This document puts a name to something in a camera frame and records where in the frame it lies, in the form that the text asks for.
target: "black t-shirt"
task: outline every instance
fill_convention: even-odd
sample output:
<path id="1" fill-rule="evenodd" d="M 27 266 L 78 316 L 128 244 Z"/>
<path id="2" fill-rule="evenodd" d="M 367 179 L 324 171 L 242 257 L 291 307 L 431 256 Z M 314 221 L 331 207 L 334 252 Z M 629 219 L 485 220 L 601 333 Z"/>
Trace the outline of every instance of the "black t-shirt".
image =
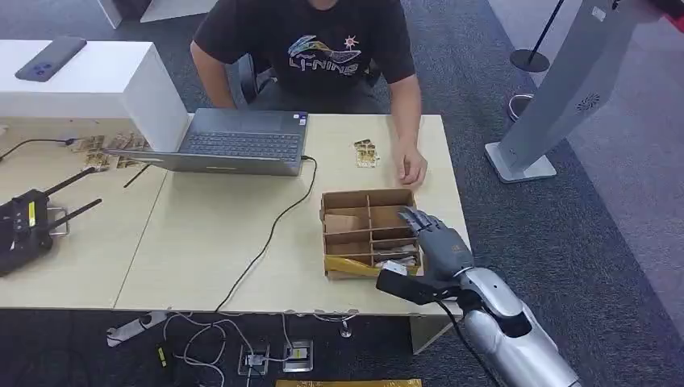
<path id="1" fill-rule="evenodd" d="M 371 60 L 390 84 L 415 73 L 399 0 L 339 0 L 329 10 L 308 0 L 219 0 L 194 41 L 224 63 L 265 58 L 299 94 L 344 92 Z"/>

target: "gray carpet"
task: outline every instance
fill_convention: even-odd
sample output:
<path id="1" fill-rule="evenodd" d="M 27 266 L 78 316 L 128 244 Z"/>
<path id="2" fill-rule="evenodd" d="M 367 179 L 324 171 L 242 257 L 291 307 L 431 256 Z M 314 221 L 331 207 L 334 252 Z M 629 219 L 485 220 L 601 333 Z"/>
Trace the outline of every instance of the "gray carpet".
<path id="1" fill-rule="evenodd" d="M 201 16 L 125 23 L 112 31 L 92 2 L 59 2 L 58 14 L 50 7 L 56 3 L 13 2 L 0 16 L 0 39 L 73 33 L 92 40 L 152 40 L 188 109 L 206 105 L 187 53 Z M 64 21 L 68 4 L 80 7 L 81 13 L 71 9 L 75 16 Z M 488 165 L 483 146 L 507 129 L 507 99 L 515 91 L 532 91 L 534 85 L 508 64 L 510 41 L 487 3 L 414 0 L 405 7 L 424 111 L 443 116 L 478 262 L 501 269 L 584 385 L 684 385 L 682 341 L 569 145 L 564 141 L 548 155 L 558 170 L 552 180 L 502 185 Z M 22 20 L 24 15 L 30 15 L 30 23 Z M 382 87 L 376 90 L 386 104 Z M 161 339 L 159 330 L 121 348 L 106 347 L 103 332 L 132 315 L 0 312 L 0 385 L 12 385 L 21 375 L 20 385 L 82 386 L 88 377 L 98 386 L 170 385 L 154 366 L 152 344 Z M 247 328 L 245 319 L 251 325 L 249 337 L 267 335 L 274 345 L 282 344 L 278 317 L 239 318 Z M 291 318 L 292 336 L 313 335 L 316 342 L 315 371 L 301 377 L 419 377 L 427 386 L 487 385 L 454 335 L 412 356 L 404 318 L 356 318 L 352 328 L 355 335 L 342 339 L 334 324 Z M 172 327 L 174 345 L 192 331 L 182 323 Z M 216 340 L 207 336 L 195 354 L 210 359 Z M 233 335 L 223 362 L 226 385 L 244 383 L 234 373 L 238 346 Z M 45 352 L 33 356 L 41 347 Z M 71 348 L 71 356 L 64 348 Z M 70 375 L 67 369 L 73 370 Z M 270 372 L 262 385 L 272 385 L 278 375 Z M 211 370 L 197 373 L 187 367 L 180 367 L 177 377 L 207 385 L 218 381 Z"/>

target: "person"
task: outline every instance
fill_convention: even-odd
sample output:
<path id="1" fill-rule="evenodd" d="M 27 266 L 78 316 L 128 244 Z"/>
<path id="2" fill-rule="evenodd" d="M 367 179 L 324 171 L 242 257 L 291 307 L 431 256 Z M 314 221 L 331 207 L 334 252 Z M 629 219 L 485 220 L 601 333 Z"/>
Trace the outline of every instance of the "person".
<path id="1" fill-rule="evenodd" d="M 398 179 L 423 182 L 420 88 L 399 0 L 219 0 L 190 52 L 215 106 L 236 108 L 223 64 L 249 53 L 266 59 L 277 77 L 249 107 L 309 113 L 380 113 L 364 81 L 374 60 L 390 87 Z"/>

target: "man's hand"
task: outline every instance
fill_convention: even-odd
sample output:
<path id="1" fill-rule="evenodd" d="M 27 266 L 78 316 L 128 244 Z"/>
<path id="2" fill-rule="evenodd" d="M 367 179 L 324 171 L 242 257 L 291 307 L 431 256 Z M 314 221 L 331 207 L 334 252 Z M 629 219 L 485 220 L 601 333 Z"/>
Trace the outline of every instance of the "man's hand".
<path id="1" fill-rule="evenodd" d="M 428 163 L 415 143 L 399 140 L 394 147 L 394 163 L 397 166 L 397 178 L 403 185 L 417 187 L 423 184 Z"/>

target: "man's arm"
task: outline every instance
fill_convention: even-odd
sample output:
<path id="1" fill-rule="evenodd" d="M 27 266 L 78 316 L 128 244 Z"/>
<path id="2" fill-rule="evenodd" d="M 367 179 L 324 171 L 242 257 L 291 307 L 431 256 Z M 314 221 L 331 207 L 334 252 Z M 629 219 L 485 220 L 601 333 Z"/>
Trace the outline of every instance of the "man's arm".
<path id="1" fill-rule="evenodd" d="M 398 141 L 393 148 L 397 177 L 404 185 L 423 182 L 428 163 L 418 152 L 421 101 L 411 55 L 411 40 L 399 0 L 367 2 L 373 16 L 373 58 L 390 85 Z"/>
<path id="2" fill-rule="evenodd" d="M 235 100 L 231 94 L 223 63 L 204 52 L 194 41 L 190 44 L 190 53 L 211 103 L 216 107 L 235 109 Z"/>
<path id="3" fill-rule="evenodd" d="M 415 75 L 390 84 L 390 104 L 398 137 L 394 149 L 397 176 L 404 185 L 420 185 L 425 178 L 428 163 L 418 151 L 422 106 L 418 78 Z"/>
<path id="4" fill-rule="evenodd" d="M 262 18 L 258 0 L 218 0 L 195 32 L 190 52 L 214 106 L 236 107 L 223 66 L 256 47 Z"/>

